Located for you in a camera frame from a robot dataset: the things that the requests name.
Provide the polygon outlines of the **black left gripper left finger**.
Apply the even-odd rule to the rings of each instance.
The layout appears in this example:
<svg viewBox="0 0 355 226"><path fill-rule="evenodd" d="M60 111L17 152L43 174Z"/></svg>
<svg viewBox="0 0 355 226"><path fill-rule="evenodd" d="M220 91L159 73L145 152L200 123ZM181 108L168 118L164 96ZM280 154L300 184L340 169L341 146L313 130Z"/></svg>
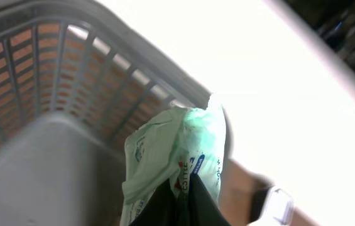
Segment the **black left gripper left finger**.
<svg viewBox="0 0 355 226"><path fill-rule="evenodd" d="M129 226L176 226L176 209L176 198L170 188L170 180L165 180Z"/></svg>

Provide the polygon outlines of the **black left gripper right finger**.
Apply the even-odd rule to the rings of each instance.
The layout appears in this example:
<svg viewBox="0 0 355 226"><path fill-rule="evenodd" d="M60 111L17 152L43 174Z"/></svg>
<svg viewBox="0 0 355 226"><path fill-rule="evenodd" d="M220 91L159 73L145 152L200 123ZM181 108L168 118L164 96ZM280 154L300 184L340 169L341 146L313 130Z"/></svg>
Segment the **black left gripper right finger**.
<svg viewBox="0 0 355 226"><path fill-rule="evenodd" d="M231 226L196 174L190 175L188 211L191 226Z"/></svg>

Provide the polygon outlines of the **green tissue packet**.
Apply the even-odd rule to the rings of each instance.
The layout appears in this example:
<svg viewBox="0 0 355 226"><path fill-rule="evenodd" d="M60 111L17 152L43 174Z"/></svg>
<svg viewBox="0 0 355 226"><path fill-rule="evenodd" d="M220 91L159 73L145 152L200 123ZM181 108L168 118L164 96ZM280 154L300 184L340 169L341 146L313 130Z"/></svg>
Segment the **green tissue packet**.
<svg viewBox="0 0 355 226"><path fill-rule="evenodd" d="M205 109L173 106L128 136L124 144L126 180L120 224L129 225L158 186L170 180L176 198L177 225L189 225L190 175L199 175L219 207L226 120L211 95Z"/></svg>

